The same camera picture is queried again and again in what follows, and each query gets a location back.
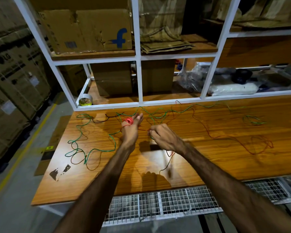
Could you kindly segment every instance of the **person's left hand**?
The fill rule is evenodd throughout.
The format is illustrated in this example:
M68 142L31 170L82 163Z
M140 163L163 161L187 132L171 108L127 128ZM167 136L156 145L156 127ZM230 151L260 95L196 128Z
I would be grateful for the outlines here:
M132 151L135 149L135 144L138 138L138 126L143 121L143 114L136 113L132 116L134 123L129 125L128 122L122 122L123 144Z

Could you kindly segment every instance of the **tape roll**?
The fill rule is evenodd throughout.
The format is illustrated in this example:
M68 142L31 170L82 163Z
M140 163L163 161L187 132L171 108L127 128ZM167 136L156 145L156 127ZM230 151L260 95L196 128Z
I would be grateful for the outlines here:
M85 105L92 105L93 104L93 98L89 94L82 94L80 95L79 99L79 105L85 106Z

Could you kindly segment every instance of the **gray floor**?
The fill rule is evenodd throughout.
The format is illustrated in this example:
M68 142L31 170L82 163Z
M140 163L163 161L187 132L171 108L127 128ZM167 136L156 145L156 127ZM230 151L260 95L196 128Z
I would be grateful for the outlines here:
M44 112L39 124L31 131L31 136L25 141L6 170L0 174L0 184L7 177L11 167L24 150L33 134L38 129L51 106ZM30 203L42 179L42 176L34 176L34 171L41 159L41 152L48 145L49 139L61 116L72 114L73 110L62 95L62 99L50 114L46 123L33 140L25 156L12 172L10 179L0 192L0 232L14 233L51 233L58 224L60 217L37 207L31 207ZM180 219L167 219L151 222L141 222L121 226L104 227L101 232L183 232L194 230L194 219L198 216L190 216Z

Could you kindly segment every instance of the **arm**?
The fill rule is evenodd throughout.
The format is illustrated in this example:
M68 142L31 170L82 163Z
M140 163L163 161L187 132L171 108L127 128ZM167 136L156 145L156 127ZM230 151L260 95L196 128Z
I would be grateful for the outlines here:
M175 151L192 165L238 230L291 232L291 217L209 161L166 124L152 126L149 134L162 149Z
M138 125L143 114L136 114L134 123L122 123L123 143L109 160L97 178L85 189L66 215L61 219L54 233L99 232L112 200L124 164L135 149Z

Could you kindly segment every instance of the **workbench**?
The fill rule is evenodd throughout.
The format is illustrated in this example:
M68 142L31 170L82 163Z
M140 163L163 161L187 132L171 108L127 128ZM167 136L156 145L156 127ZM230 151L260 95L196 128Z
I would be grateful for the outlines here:
M210 106L215 103L217 104L212 108L194 106L195 117L207 127L212 137L235 137L252 153L259 153L265 148L265 143L259 138L261 136L272 145L260 154L250 154L234 139L224 137L212 139L204 126L192 117L191 109L180 114L170 112L163 123L167 123L186 142L191 143L205 157L238 180L291 175L291 95L200 104ZM148 106L145 109L150 113L158 108L183 111L189 105ZM159 174L170 158L166 151L151 148L153 141L147 136L146 130L153 125L153 121L148 119L149 115L141 107L74 112L32 200L32 205L75 201L114 155L115 152L93 152L85 165L82 161L84 155L77 153L72 162L80 163L77 165L71 163L71 158L65 156L72 151L71 145L67 142L79 137L80 131L76 125L88 122L88 118L76 118L77 115L87 113L94 119L103 121L106 119L105 114L110 117L115 116L116 112L132 115L136 109L145 115L140 126L142 130L139 131L136 148L124 166L114 195L203 185L203 181L190 164L178 154L174 155L167 169ZM245 115L257 117L266 123L254 125L244 118ZM93 148L112 150L114 142L108 134L119 131L120 127L119 117L110 118L104 123L90 122L82 127L85 136L78 141L79 148L87 153ZM121 133L113 137L118 147ZM71 168L64 172L67 165ZM58 171L56 180L50 176L54 170Z

